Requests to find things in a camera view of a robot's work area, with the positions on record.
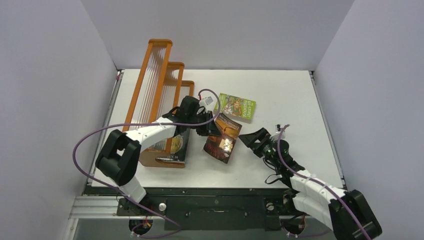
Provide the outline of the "green cover paperback book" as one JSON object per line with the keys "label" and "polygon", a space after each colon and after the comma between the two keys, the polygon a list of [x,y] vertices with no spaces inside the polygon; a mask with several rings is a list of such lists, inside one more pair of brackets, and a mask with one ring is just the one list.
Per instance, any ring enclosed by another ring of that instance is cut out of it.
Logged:
{"label": "green cover paperback book", "polygon": [[214,113],[221,112],[232,120],[250,124],[253,120],[257,103],[254,100],[226,94],[219,94],[219,103],[215,104]]}

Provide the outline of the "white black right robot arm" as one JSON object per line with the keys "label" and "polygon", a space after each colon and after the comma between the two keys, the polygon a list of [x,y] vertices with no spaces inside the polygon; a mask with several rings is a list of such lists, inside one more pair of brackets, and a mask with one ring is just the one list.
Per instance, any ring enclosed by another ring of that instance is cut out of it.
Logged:
{"label": "white black right robot arm", "polygon": [[276,180],[289,187],[282,199],[289,213],[304,213],[327,226],[338,240],[373,240],[383,229],[365,196],[358,190],[332,186],[297,163],[284,140],[288,125],[277,125],[272,135],[265,128],[241,134],[241,142],[275,172]]}

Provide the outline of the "dark Moon and Sixpence book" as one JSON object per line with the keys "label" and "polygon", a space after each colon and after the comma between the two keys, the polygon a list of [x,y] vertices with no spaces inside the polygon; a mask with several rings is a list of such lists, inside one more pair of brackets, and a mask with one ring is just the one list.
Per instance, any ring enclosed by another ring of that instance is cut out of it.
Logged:
{"label": "dark Moon and Sixpence book", "polygon": [[156,162],[168,165],[169,168],[185,168],[189,138],[189,129],[173,137],[171,140],[170,155],[157,157],[155,159]]}

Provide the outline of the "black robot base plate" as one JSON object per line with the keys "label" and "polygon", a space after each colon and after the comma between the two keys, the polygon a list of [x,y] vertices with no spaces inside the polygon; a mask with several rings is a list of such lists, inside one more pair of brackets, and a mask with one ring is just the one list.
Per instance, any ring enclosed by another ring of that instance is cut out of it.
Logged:
{"label": "black robot base plate", "polygon": [[154,212],[174,221],[165,230],[290,231],[295,216],[304,213],[288,208],[289,188],[160,188],[148,187],[141,204],[118,200],[115,215],[149,220]]}

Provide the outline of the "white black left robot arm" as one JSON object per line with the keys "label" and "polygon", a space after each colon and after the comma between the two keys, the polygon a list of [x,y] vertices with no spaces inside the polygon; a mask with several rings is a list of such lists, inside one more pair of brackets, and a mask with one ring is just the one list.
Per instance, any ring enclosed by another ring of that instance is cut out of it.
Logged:
{"label": "white black left robot arm", "polygon": [[136,177],[141,152],[187,129],[194,129],[203,137],[221,136],[212,111],[206,110],[204,101],[192,96],[185,96],[179,106],[152,123],[126,132],[115,129],[108,135],[95,166],[131,198],[129,208],[136,215],[149,210],[147,192]]}

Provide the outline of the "brown cover paperback book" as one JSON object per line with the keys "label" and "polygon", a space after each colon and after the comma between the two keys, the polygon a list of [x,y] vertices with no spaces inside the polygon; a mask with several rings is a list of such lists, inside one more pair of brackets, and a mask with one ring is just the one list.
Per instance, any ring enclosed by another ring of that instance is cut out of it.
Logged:
{"label": "brown cover paperback book", "polygon": [[228,164],[242,125],[222,112],[215,119],[215,124],[221,136],[209,136],[203,150],[216,160]]}

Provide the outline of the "orange wooden file rack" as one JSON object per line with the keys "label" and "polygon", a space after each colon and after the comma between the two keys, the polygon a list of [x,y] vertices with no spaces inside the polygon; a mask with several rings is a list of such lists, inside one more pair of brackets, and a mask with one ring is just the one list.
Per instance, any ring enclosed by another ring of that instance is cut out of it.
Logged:
{"label": "orange wooden file rack", "polygon": [[[170,39],[148,41],[125,118],[133,126],[125,126],[123,131],[135,130],[141,123],[152,123],[180,105],[185,96],[194,96],[195,83],[183,80],[184,63],[170,61],[172,46]],[[172,138],[168,138],[147,148],[140,154],[140,163],[145,167],[175,168],[156,162],[157,157],[170,155],[171,144]]]}

